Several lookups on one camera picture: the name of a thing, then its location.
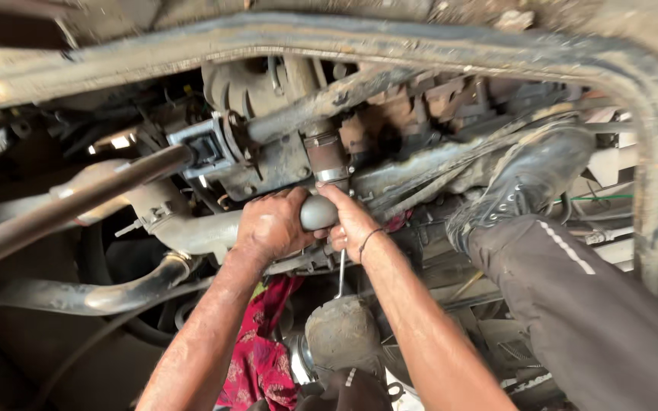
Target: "black pants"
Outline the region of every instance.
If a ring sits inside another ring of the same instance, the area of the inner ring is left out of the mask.
[[[470,257],[499,285],[535,356],[582,411],[658,411],[658,300],[642,284],[534,214],[476,229]],[[375,409],[389,410],[386,397],[376,397],[384,391],[363,382],[337,390],[339,404],[299,409],[365,409],[375,397],[382,405]]]

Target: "red cloth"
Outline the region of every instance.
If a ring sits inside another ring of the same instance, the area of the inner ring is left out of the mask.
[[[303,277],[275,276],[268,289],[248,303],[217,405],[243,411],[265,398],[271,411],[296,408],[298,386],[291,378],[288,349],[267,337],[302,281]]]

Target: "shoe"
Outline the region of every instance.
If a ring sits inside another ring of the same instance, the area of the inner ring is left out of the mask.
[[[570,119],[541,126],[499,160],[480,198],[446,220],[452,246],[469,254],[473,229],[544,209],[585,170],[594,150],[595,136]]]

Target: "vehicle underside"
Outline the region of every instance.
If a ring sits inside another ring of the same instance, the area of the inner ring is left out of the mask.
[[[281,13],[160,35],[2,68],[0,409],[132,408],[242,207],[316,182],[384,225],[520,409],[574,409],[444,227],[511,147],[560,124],[595,135],[597,152],[538,211],[658,296],[658,56],[596,37]],[[316,198],[300,217],[335,222]],[[339,265],[317,240],[264,274],[303,277],[274,336],[301,384],[316,381],[306,320],[339,291]],[[361,266],[342,287],[369,305],[383,365],[412,393]]]

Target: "metal bracket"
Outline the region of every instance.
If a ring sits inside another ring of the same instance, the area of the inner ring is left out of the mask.
[[[196,153],[186,178],[215,179],[249,166],[253,153],[242,138],[243,122],[235,113],[213,113],[213,118],[167,136],[170,145],[185,144]]]

